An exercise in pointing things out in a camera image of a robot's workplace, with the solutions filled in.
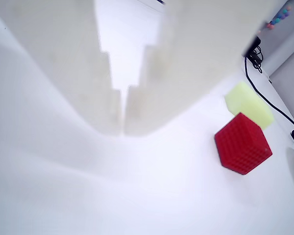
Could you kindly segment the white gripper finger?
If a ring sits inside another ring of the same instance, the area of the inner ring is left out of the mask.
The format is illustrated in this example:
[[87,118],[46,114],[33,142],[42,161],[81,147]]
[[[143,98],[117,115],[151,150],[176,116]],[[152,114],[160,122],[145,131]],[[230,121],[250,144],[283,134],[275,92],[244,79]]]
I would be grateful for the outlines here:
[[95,130],[121,133],[92,0],[0,0],[0,18],[73,109]]
[[140,80],[128,89],[124,133],[145,136],[187,111],[237,67],[276,0],[170,0]]

